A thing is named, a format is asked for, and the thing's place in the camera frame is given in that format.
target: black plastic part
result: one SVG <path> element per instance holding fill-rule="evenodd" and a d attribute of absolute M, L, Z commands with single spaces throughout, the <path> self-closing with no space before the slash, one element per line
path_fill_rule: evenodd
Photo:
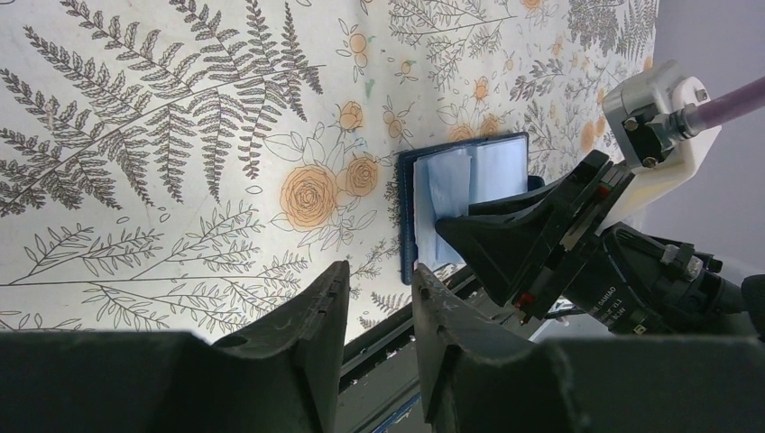
<path fill-rule="evenodd" d="M 765 429 L 765 350 L 756 339 L 532 345 L 469 308 L 424 266 L 412 298 L 423 410 L 438 433 Z"/>
<path fill-rule="evenodd" d="M 209 346 L 189 333 L 0 333 L 2 431 L 333 432 L 348 263 Z"/>
<path fill-rule="evenodd" d="M 742 296 L 754 328 L 765 337 L 765 275 L 752 275 L 742 282 Z"/>
<path fill-rule="evenodd" d="M 473 206 L 436 231 L 498 305 L 543 318 L 600 246 L 594 232 L 632 177 L 593 151 L 556 184 Z"/>

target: orange rose illustration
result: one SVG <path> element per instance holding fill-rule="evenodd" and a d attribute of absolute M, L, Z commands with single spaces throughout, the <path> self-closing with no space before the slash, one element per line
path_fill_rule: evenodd
<path fill-rule="evenodd" d="M 475 137 L 475 131 L 469 124 L 458 124 L 449 132 L 449 142 L 461 142 Z"/>
<path fill-rule="evenodd" d="M 475 99 L 483 101 L 487 95 L 489 95 L 489 79 L 480 77 L 475 82 L 475 92 L 473 93 L 473 96 L 475 96 Z"/>
<path fill-rule="evenodd" d="M 335 212 L 337 192 L 331 171 L 318 165 L 298 167 L 281 187 L 281 209 L 292 228 L 308 232 L 324 225 Z"/>
<path fill-rule="evenodd" d="M 499 118 L 496 115 L 488 115 L 484 117 L 484 121 L 481 123 L 481 136 L 491 137 L 497 135 L 499 132 L 500 124 Z"/>
<path fill-rule="evenodd" d="M 350 101 L 340 110 L 340 127 L 345 131 L 354 131 L 361 127 L 364 112 L 355 101 Z"/>
<path fill-rule="evenodd" d="M 535 11 L 542 6 L 542 0 L 521 0 L 521 4 L 526 6 L 526 9 Z"/>
<path fill-rule="evenodd" d="M 592 122 L 587 122 L 585 127 L 582 128 L 582 139 L 580 146 L 583 151 L 590 152 L 593 150 L 595 144 L 595 125 Z"/>
<path fill-rule="evenodd" d="M 603 134 L 605 134 L 605 117 L 601 115 L 595 124 L 595 135 L 602 137 Z"/>
<path fill-rule="evenodd" d="M 377 163 L 368 157 L 356 158 L 337 175 L 339 188 L 354 197 L 363 197 L 377 187 Z"/>

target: leaf drawing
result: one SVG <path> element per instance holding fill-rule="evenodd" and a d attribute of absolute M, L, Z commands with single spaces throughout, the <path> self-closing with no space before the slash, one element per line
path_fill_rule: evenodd
<path fill-rule="evenodd" d="M 401 226 L 401 203 L 399 201 L 399 171 L 393 171 L 393 178 L 385 182 L 384 198 L 388 200 L 388 219 L 394 227 Z"/>
<path fill-rule="evenodd" d="M 616 52 L 630 60 L 641 57 L 653 38 L 658 12 L 656 0 L 631 0 L 619 29 Z"/>
<path fill-rule="evenodd" d="M 69 53 L 53 42 L 45 41 L 32 27 L 24 26 L 30 44 L 64 77 L 75 83 L 82 95 L 90 100 L 95 114 L 108 124 L 130 122 L 143 114 L 152 93 L 142 91 L 143 86 L 125 86 L 124 71 L 113 77 L 106 64 L 96 67 L 91 57 L 83 60 L 76 51 Z"/>
<path fill-rule="evenodd" d="M 78 149 L 74 155 L 61 158 L 63 149 L 51 151 L 49 156 L 57 160 L 55 165 L 18 164 L 16 161 L 0 160 L 0 174 L 12 183 L 0 182 L 0 217 L 21 214 L 27 206 L 41 208 L 45 205 L 45 193 L 54 201 L 67 208 L 79 208 L 82 193 L 88 194 L 107 207 L 121 208 L 114 195 L 114 179 L 104 169 L 106 160 L 90 145 L 103 130 L 103 123 L 97 123 L 90 131 L 85 129 L 90 110 L 77 114 L 77 104 L 71 103 L 60 112 L 55 97 L 47 100 L 42 92 L 32 92 L 8 69 L 0 70 L 6 88 L 19 96 L 16 101 L 27 106 L 26 111 L 38 116 L 38 120 L 51 129 L 54 141 L 64 149 Z"/>
<path fill-rule="evenodd" d="M 75 229 L 61 227 L 60 231 L 48 227 L 47 233 L 35 235 L 34 247 L 24 247 L 34 267 L 11 285 L 65 264 L 70 267 L 80 263 L 96 277 L 115 275 L 121 268 L 140 267 L 162 249 L 156 244 L 162 236 L 153 229 L 144 232 L 140 227 L 134 232 L 123 229 L 119 236 L 95 236 L 93 227 L 81 224 Z"/>
<path fill-rule="evenodd" d="M 116 59 L 131 62 L 129 70 L 140 71 L 145 75 L 140 76 L 141 81 L 149 83 L 149 87 L 155 90 L 154 95 L 162 99 L 183 97 L 191 93 L 191 88 L 197 84 L 206 74 L 201 70 L 188 75 L 191 65 L 200 56 L 194 53 L 177 63 L 171 70 L 171 62 L 180 48 L 179 42 L 171 45 L 162 56 L 154 58 L 154 48 L 159 38 L 159 30 L 151 30 L 146 34 L 143 43 L 138 41 L 139 23 L 129 23 L 122 30 L 119 16 L 113 16 L 106 25 L 104 14 L 101 11 L 90 13 L 88 5 L 79 0 L 62 0 L 61 4 L 67 6 L 67 14 L 79 18 L 80 27 L 92 31 L 94 40 L 105 39 L 106 50 L 120 51 Z"/>
<path fill-rule="evenodd" d="M 616 46 L 616 31 L 619 22 L 616 19 L 616 7 L 625 0 L 570 0 L 568 10 L 568 30 L 571 40 L 579 40 L 582 48 L 589 50 L 598 43 L 604 57 Z"/>
<path fill-rule="evenodd" d="M 417 48 L 425 38 L 433 64 L 428 77 L 443 91 L 454 80 L 465 56 L 499 50 L 502 23 L 514 15 L 489 19 L 478 0 L 390 0 L 390 29 L 400 43 Z"/>
<path fill-rule="evenodd" d="M 207 77 L 215 81 L 230 82 L 240 79 L 243 73 L 252 70 L 253 65 L 247 65 L 253 58 L 251 52 L 241 55 L 237 53 L 247 45 L 245 41 L 232 41 L 225 44 L 237 34 L 235 29 L 219 29 L 223 17 L 220 11 L 211 16 L 207 4 L 202 5 L 197 12 L 195 0 L 170 0 L 170 4 L 176 6 L 178 12 L 186 16 L 184 21 L 191 24 L 191 31 L 196 34 L 197 41 L 211 41 L 201 49 L 202 54 L 208 54 L 202 61 L 209 63 Z"/>
<path fill-rule="evenodd" d="M 228 149 L 231 149 L 230 139 L 235 138 L 239 131 L 237 122 L 244 121 L 246 108 L 244 105 L 222 94 L 217 88 L 212 88 L 194 97 L 189 106 L 194 117 L 201 117 L 197 125 L 201 127 L 202 141 L 207 145 L 205 151 L 205 173 L 210 194 L 220 202 L 220 176 L 226 163 Z"/>
<path fill-rule="evenodd" d="M 515 86 L 510 90 L 510 98 L 531 101 L 535 96 L 543 97 L 552 91 L 555 79 L 563 76 L 563 62 L 560 59 L 549 59 L 547 63 L 534 60 L 530 77 L 519 75 Z"/>
<path fill-rule="evenodd" d="M 35 313 L 32 318 L 31 313 L 27 313 L 21 318 L 21 311 L 0 311 L 0 331 L 11 332 L 75 332 L 75 331 L 92 331 L 93 329 L 83 329 L 82 324 L 79 323 L 81 318 L 68 318 L 61 321 L 58 325 L 46 326 L 45 321 L 40 313 Z"/>
<path fill-rule="evenodd" d="M 253 255 L 260 252 L 250 236 L 261 233 L 263 225 L 257 219 L 257 209 L 239 203 L 238 210 L 213 210 L 210 219 L 199 218 L 199 230 L 186 233 L 173 245 L 171 254 L 133 277 L 137 279 L 154 268 L 166 264 L 202 262 L 212 272 L 249 272 L 255 264 Z"/>
<path fill-rule="evenodd" d="M 152 146 L 156 147 L 154 155 L 158 156 L 155 162 L 160 164 L 158 172 L 162 173 L 160 179 L 164 180 L 164 186 L 176 201 L 183 203 L 181 183 L 185 171 L 186 159 L 191 156 L 188 149 L 194 146 L 189 143 L 189 137 L 196 136 L 191 128 L 196 126 L 189 118 L 190 110 L 186 107 L 170 103 L 161 107 L 156 114 L 146 121 L 145 125 L 151 127 L 146 133 L 152 138 Z"/>
<path fill-rule="evenodd" d="M 361 327 L 365 330 L 372 329 L 373 327 L 376 327 L 380 323 L 379 319 L 375 318 L 364 318 L 364 316 L 359 316 L 359 324 L 361 324 Z"/>
<path fill-rule="evenodd" d="M 202 142 L 209 193 L 219 201 L 222 172 L 235 140 L 245 175 L 255 179 L 263 140 L 283 110 L 290 108 L 306 119 L 302 85 L 322 93 L 320 66 L 309 64 L 303 54 L 287 4 L 283 32 L 275 35 L 257 0 L 244 0 L 249 29 L 244 37 L 222 25 L 221 11 L 196 0 L 170 0 L 199 44 L 198 52 L 185 56 L 180 55 L 181 42 L 159 46 L 160 30 L 143 32 L 138 22 L 123 25 L 119 16 L 92 12 L 84 1 L 60 4 L 125 68 L 115 73 L 97 57 L 85 59 L 44 39 L 31 26 L 23 27 L 32 47 L 92 109 L 80 109 L 76 101 L 63 105 L 0 69 L 5 87 L 51 136 L 48 141 L 2 130 L 2 139 L 22 158 L 0 160 L 0 217 L 40 209 L 51 200 L 78 209 L 85 196 L 120 209 L 115 170 L 145 205 L 154 205 L 149 186 L 159 180 L 182 203 L 197 141 Z M 203 78 L 218 84 L 195 88 Z M 135 81 L 142 84 L 129 84 Z M 161 104 L 150 106 L 158 100 Z"/>
<path fill-rule="evenodd" d="M 350 275 L 351 281 L 374 280 L 379 277 L 382 271 L 379 263 L 383 260 L 397 257 L 400 250 L 401 246 L 397 239 L 380 240 L 372 247 L 369 253 L 366 254 L 364 262 L 358 265 L 355 269 L 352 268 Z M 348 256 L 347 260 L 352 262 L 353 257 Z M 358 297 L 358 294 L 361 291 L 360 284 L 357 283 L 356 285 L 353 285 L 351 291 L 355 292 L 356 297 Z"/>
<path fill-rule="evenodd" d="M 392 293 L 382 295 L 376 291 L 373 291 L 372 302 L 380 311 L 390 316 L 391 314 L 398 311 L 401 307 L 410 303 L 411 295 L 405 296 L 404 293 L 399 293 L 398 295 Z"/>

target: flower drawing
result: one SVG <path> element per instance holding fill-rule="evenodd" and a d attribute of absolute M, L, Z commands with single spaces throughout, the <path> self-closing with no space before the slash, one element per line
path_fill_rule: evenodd
<path fill-rule="evenodd" d="M 489 95 L 489 79 L 480 77 L 475 81 L 475 91 L 473 96 L 479 101 L 483 101 Z"/>
<path fill-rule="evenodd" d="M 366 4 L 362 0 L 364 11 Z M 344 49 L 335 50 L 335 52 L 343 57 L 354 58 L 354 82 L 356 82 L 360 75 L 364 74 L 364 68 L 369 64 L 369 58 L 367 57 L 367 44 L 374 38 L 374 36 L 367 38 L 363 33 L 358 31 L 358 24 L 348 28 L 348 24 L 342 19 L 338 19 L 340 22 L 340 30 L 346 36 L 343 39 Z"/>
<path fill-rule="evenodd" d="M 560 55 L 561 51 L 563 51 L 563 36 L 558 36 L 555 39 L 555 43 L 550 46 L 550 50 L 553 56 L 557 57 Z"/>
<path fill-rule="evenodd" d="M 480 134 L 482 137 L 497 135 L 500 129 L 500 119 L 496 115 L 487 115 L 481 122 Z"/>
<path fill-rule="evenodd" d="M 270 221 L 285 232 L 303 233 L 298 248 L 320 243 L 321 251 L 331 247 L 339 251 L 353 242 L 354 232 L 367 228 L 377 216 L 377 210 L 357 215 L 357 209 L 362 198 L 377 188 L 379 168 L 393 165 L 392 154 L 379 158 L 365 152 L 362 137 L 347 143 L 346 132 L 360 124 L 361 107 L 352 101 L 341 111 L 346 117 L 332 125 L 337 127 L 336 138 L 324 141 L 327 128 L 319 122 L 306 138 L 292 132 L 265 139 L 275 156 L 300 164 L 284 181 L 281 212 Z"/>
<path fill-rule="evenodd" d="M 461 142 L 463 140 L 469 140 L 476 136 L 475 130 L 470 124 L 456 124 L 449 131 L 449 142 Z"/>
<path fill-rule="evenodd" d="M 398 140 L 399 143 L 409 143 L 409 139 L 413 138 L 414 135 L 410 132 L 409 129 L 406 128 L 406 115 L 411 110 L 411 106 L 414 105 L 414 103 L 409 105 L 409 108 L 406 110 L 401 110 L 400 112 L 396 113 L 393 109 L 393 102 L 391 101 L 391 97 L 388 96 L 388 99 L 386 101 L 387 103 L 382 106 L 382 108 L 385 110 L 384 113 L 382 113 L 382 120 L 385 122 L 386 125 L 388 125 L 388 135 L 394 139 Z"/>
<path fill-rule="evenodd" d="M 399 84 L 404 84 L 404 81 L 417 81 L 419 78 L 411 75 L 411 65 L 415 64 L 414 60 L 405 60 L 401 63 L 401 70 L 396 72 L 396 77 L 401 78 Z"/>
<path fill-rule="evenodd" d="M 364 120 L 364 111 L 355 101 L 347 102 L 340 108 L 340 128 L 343 131 L 355 131 L 360 128 Z"/>
<path fill-rule="evenodd" d="M 377 187 L 377 163 L 366 156 L 354 158 L 337 176 L 340 189 L 352 197 L 364 197 Z"/>
<path fill-rule="evenodd" d="M 506 123 L 505 117 L 510 112 L 500 115 L 488 113 L 489 105 L 479 98 L 485 97 L 481 89 L 487 86 L 488 79 L 481 77 L 476 81 L 475 99 L 464 96 L 460 106 L 451 104 L 436 111 L 441 122 L 449 126 L 447 139 L 450 143 L 497 135 L 500 125 Z"/>
<path fill-rule="evenodd" d="M 504 52 L 504 64 L 502 65 L 502 74 L 512 71 L 515 68 L 515 51 L 511 52 L 510 54 L 507 53 L 507 51 L 502 50 Z"/>
<path fill-rule="evenodd" d="M 529 10 L 534 12 L 542 6 L 542 0 L 521 0 L 521 4 Z"/>
<path fill-rule="evenodd" d="M 281 187 L 281 209 L 292 228 L 306 232 L 327 223 L 337 207 L 335 175 L 320 165 L 293 170 Z"/>

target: fern leaf illustration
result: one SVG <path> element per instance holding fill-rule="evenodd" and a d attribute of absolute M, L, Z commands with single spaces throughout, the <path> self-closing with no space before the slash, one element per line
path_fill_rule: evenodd
<path fill-rule="evenodd" d="M 277 80 L 283 83 L 285 86 L 284 96 L 287 100 L 290 109 L 300 117 L 303 121 L 308 120 L 305 112 L 303 111 L 303 105 L 300 102 L 300 68 L 305 68 L 308 64 L 306 62 L 306 56 L 303 55 L 303 50 L 298 44 L 298 36 L 295 34 L 295 23 L 292 19 L 292 12 L 290 11 L 290 4 L 285 3 L 286 9 L 286 23 L 284 24 L 284 33 L 281 37 L 284 41 L 281 45 L 284 47 L 281 50 L 281 65 L 287 69 L 277 76 Z"/>
<path fill-rule="evenodd" d="M 301 63 L 302 69 L 300 70 L 300 78 L 309 83 L 311 90 L 318 95 L 324 95 L 324 88 L 321 87 L 321 83 L 318 80 L 318 68 L 308 67 L 308 61 L 304 60 Z"/>
<path fill-rule="evenodd" d="M 130 181 L 138 197 L 149 206 L 154 203 L 149 198 L 149 191 L 146 188 L 146 166 L 148 161 L 146 157 L 149 153 L 142 148 L 149 144 L 143 139 L 135 139 L 146 130 L 141 126 L 132 126 L 123 131 L 117 130 L 109 134 L 98 144 L 98 151 L 102 156 L 106 156 L 110 161 L 116 161 L 124 175 Z"/>
<path fill-rule="evenodd" d="M 404 297 L 403 293 L 382 295 L 376 291 L 372 292 L 372 302 L 383 313 L 391 315 L 404 305 L 411 301 L 411 295 Z"/>
<path fill-rule="evenodd" d="M 132 85 L 125 88 L 124 72 L 114 79 L 105 64 L 97 70 L 93 58 L 83 60 L 76 51 L 71 55 L 63 47 L 48 42 L 30 26 L 25 26 L 26 37 L 30 44 L 45 58 L 53 68 L 64 74 L 66 79 L 75 83 L 83 96 L 90 99 L 90 105 L 96 109 L 100 119 L 108 124 L 123 124 L 142 114 L 151 100 L 152 94 L 141 92 L 143 86 Z"/>
<path fill-rule="evenodd" d="M 127 67 L 129 70 L 144 72 L 145 75 L 141 76 L 141 81 L 148 83 L 149 88 L 155 91 L 156 97 L 174 99 L 189 95 L 191 88 L 207 73 L 203 70 L 188 75 L 191 65 L 199 57 L 198 53 L 181 60 L 174 70 L 170 70 L 175 53 L 181 46 L 180 42 L 173 43 L 159 60 L 155 60 L 154 48 L 159 38 L 159 30 L 148 32 L 139 47 L 137 44 L 138 22 L 128 24 L 122 32 L 119 16 L 112 17 L 107 26 L 104 14 L 96 11 L 91 15 L 85 2 L 62 0 L 61 4 L 69 8 L 68 15 L 82 20 L 80 27 L 93 31 L 91 37 L 94 40 L 106 39 L 107 50 L 119 50 L 117 60 L 132 62 Z"/>
<path fill-rule="evenodd" d="M 176 201 L 183 203 L 181 183 L 185 172 L 182 167 L 186 165 L 186 159 L 191 154 L 184 149 L 193 146 L 186 137 L 197 135 L 191 128 L 196 126 L 194 121 L 186 118 L 189 110 L 178 104 L 168 104 L 162 107 L 146 125 L 152 127 L 148 135 L 153 138 L 152 146 L 157 150 L 154 155 L 158 156 L 155 162 L 161 165 L 160 179 L 164 180 L 164 186 Z"/>
<path fill-rule="evenodd" d="M 14 183 L 11 187 L 0 182 L 0 196 L 12 200 L 4 202 L 0 199 L 0 206 L 3 207 L 0 216 L 19 214 L 26 205 L 41 208 L 45 204 L 46 192 L 53 201 L 59 201 L 68 209 L 79 208 L 82 195 L 74 182 L 67 173 L 54 170 L 62 164 L 61 146 L 51 148 L 48 141 L 38 143 L 37 136 L 26 138 L 24 134 L 9 129 L 0 130 L 0 138 L 26 157 L 30 164 L 25 169 L 26 166 L 20 167 L 14 161 L 0 161 L 0 175 Z M 39 187 L 33 187 L 35 183 L 39 183 Z M 25 193 L 22 192 L 23 188 L 28 188 Z"/>
<path fill-rule="evenodd" d="M 279 85 L 262 77 L 234 84 L 234 87 L 239 89 L 236 94 L 247 110 L 244 116 L 246 126 L 242 130 L 249 133 L 239 137 L 244 142 L 238 147 L 243 153 L 239 156 L 239 161 L 244 162 L 243 171 L 247 177 L 254 180 L 260 171 L 258 165 L 260 149 L 263 147 L 260 141 L 266 137 L 267 132 L 271 131 L 269 124 L 275 124 L 277 117 L 281 115 L 281 111 L 276 107 L 286 109 L 287 105 L 282 99 Z"/>
<path fill-rule="evenodd" d="M 115 180 L 110 178 L 112 173 L 103 168 L 105 165 L 98 152 L 85 150 L 67 161 L 64 172 L 79 190 L 107 207 L 122 209 L 113 197 Z"/>
<path fill-rule="evenodd" d="M 239 130 L 235 121 L 243 122 L 247 110 L 241 102 L 221 94 L 217 88 L 195 96 L 189 110 L 194 117 L 204 116 L 199 119 L 197 125 L 202 128 L 202 141 L 207 143 L 202 147 L 205 151 L 202 155 L 205 159 L 205 177 L 210 194 L 220 202 L 220 176 L 228 149 L 231 149 L 228 140 L 235 137 L 234 131 Z"/>
<path fill-rule="evenodd" d="M 361 327 L 364 329 L 372 329 L 373 327 L 376 327 L 379 323 L 380 323 L 379 319 L 364 318 L 362 316 L 359 316 L 359 324 L 361 324 Z"/>
<path fill-rule="evenodd" d="M 178 12 L 186 14 L 184 21 L 191 24 L 191 31 L 196 34 L 197 41 L 213 42 L 200 50 L 202 54 L 208 54 L 202 59 L 209 64 L 207 71 L 211 73 L 207 77 L 223 82 L 242 78 L 241 69 L 253 58 L 253 54 L 245 52 L 237 55 L 247 45 L 244 41 L 233 41 L 225 45 L 225 42 L 239 34 L 239 31 L 218 29 L 222 18 L 221 12 L 217 11 L 210 17 L 210 8 L 204 4 L 197 13 L 197 2 L 194 0 L 170 0 L 170 5 L 176 6 L 175 9 Z"/>
<path fill-rule="evenodd" d="M 99 122 L 90 132 L 85 131 L 90 110 L 86 109 L 78 114 L 76 102 L 72 102 L 59 112 L 60 104 L 56 97 L 46 100 L 42 92 L 32 92 L 28 84 L 8 69 L 0 70 L 0 77 L 3 78 L 8 90 L 19 95 L 15 97 L 16 102 L 27 106 L 26 111 L 35 115 L 37 120 L 51 130 L 56 143 L 70 149 L 83 148 L 90 145 L 103 130 L 104 124 Z"/>
<path fill-rule="evenodd" d="M 27 206 L 39 209 L 45 205 L 45 190 L 34 186 L 39 180 L 35 174 L 29 166 L 0 160 L 0 176 L 11 182 L 0 181 L 0 217 L 19 215 Z"/>
<path fill-rule="evenodd" d="M 247 3 L 247 26 L 250 30 L 247 34 L 252 39 L 247 42 L 250 44 L 250 53 L 254 55 L 253 62 L 245 70 L 245 74 L 254 71 L 257 75 L 266 75 L 276 72 L 279 66 L 280 55 L 275 49 L 277 41 L 272 40 L 272 34 L 268 31 L 269 27 L 265 24 L 265 17 L 258 5 L 258 0 L 245 0 Z"/>

